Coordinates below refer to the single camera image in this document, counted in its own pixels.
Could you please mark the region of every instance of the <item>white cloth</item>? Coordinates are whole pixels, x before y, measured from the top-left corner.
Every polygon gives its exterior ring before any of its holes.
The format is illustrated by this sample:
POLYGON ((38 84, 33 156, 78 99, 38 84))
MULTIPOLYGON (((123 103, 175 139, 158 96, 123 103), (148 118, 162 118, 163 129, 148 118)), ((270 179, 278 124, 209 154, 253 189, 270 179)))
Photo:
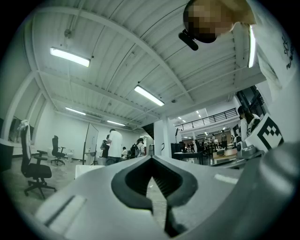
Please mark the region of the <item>white cloth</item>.
POLYGON ((260 119, 259 116, 256 114, 253 114, 254 118, 251 120, 249 124, 247 124, 247 120, 243 118, 240 121, 240 131, 241 131, 241 137, 242 141, 244 141, 250 134, 251 134, 251 127, 253 126, 254 120, 255 119, 260 119))
POLYGON ((141 142, 137 145, 138 149, 139 149, 139 156, 144 156, 145 155, 145 149, 144 149, 144 144, 142 144, 141 142))
POLYGON ((126 149, 124 149, 123 151, 122 151, 122 158, 123 159, 126 159, 127 158, 127 154, 128 154, 128 151, 126 150, 126 149))
POLYGON ((120 158, 122 154, 122 134, 117 131, 112 131, 109 135, 109 140, 111 140, 112 142, 110 143, 108 156, 120 158))
POLYGON ((18 131, 22 131, 24 130, 26 127, 28 126, 27 129, 27 134, 26 134, 26 148, 27 148, 27 157, 30 160, 31 158, 31 151, 30 151, 30 126, 29 126, 29 122, 25 119, 23 121, 21 121, 19 127, 17 128, 18 131))
POLYGON ((252 25, 257 42, 257 55, 262 73, 267 79, 272 101, 295 78, 299 79, 299 59, 284 29, 256 0, 247 0, 255 17, 252 25))

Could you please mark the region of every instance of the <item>backpack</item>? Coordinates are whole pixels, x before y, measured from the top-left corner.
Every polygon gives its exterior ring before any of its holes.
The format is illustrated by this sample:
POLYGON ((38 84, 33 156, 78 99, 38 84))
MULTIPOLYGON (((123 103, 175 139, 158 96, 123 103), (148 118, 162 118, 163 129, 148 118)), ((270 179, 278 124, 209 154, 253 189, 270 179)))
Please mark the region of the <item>backpack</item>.
POLYGON ((133 144, 130 148, 130 158, 136 158, 140 151, 136 144, 133 144))

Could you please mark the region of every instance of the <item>office chair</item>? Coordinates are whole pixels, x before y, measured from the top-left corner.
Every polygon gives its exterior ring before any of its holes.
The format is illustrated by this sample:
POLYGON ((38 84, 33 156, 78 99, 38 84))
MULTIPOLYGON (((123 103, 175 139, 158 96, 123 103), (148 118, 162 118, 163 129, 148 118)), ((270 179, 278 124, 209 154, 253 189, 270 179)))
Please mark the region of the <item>office chair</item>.
POLYGON ((60 159, 61 157, 64 157, 66 155, 65 153, 62 153, 65 147, 61 147, 61 152, 58 152, 58 136, 56 135, 54 135, 54 138, 52 139, 52 146, 52 155, 57 158, 55 160, 51 160, 51 163, 54 161, 56 165, 58 165, 58 162, 63 163, 65 165, 64 161, 60 159))
POLYGON ((28 126, 26 126, 23 130, 21 130, 21 142, 22 142, 22 165, 21 165, 21 172, 26 178, 33 178, 34 181, 28 181, 29 187, 24 190, 26 196, 28 196, 28 191, 38 188, 41 192, 43 198, 45 199, 44 193, 42 188, 49 188, 53 189, 56 192, 54 187, 48 186, 45 182, 45 178, 51 178, 52 172, 49 166, 41 165, 41 160, 47 160, 45 157, 41 157, 42 154, 46 154, 47 152, 40 151, 39 156, 34 156, 37 160, 37 163, 30 163, 31 159, 31 152, 30 152, 30 142, 28 142, 26 134, 28 131, 28 126))

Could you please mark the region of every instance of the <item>chair armrest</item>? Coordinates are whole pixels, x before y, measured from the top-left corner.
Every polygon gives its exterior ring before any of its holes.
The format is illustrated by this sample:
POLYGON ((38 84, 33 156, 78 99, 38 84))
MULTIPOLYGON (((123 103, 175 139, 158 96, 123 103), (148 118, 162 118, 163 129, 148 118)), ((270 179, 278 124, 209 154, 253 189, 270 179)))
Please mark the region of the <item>chair armrest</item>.
POLYGON ((42 150, 37 150, 37 152, 41 153, 41 154, 47 154, 47 152, 42 151, 42 150))
POLYGON ((41 164, 41 160, 48 160, 47 158, 40 156, 34 156, 34 158, 37 160, 37 165, 41 164))
POLYGON ((40 156, 34 156, 34 158, 35 159, 37 159, 37 160, 48 160, 47 158, 45 158, 45 157, 40 157, 40 156))

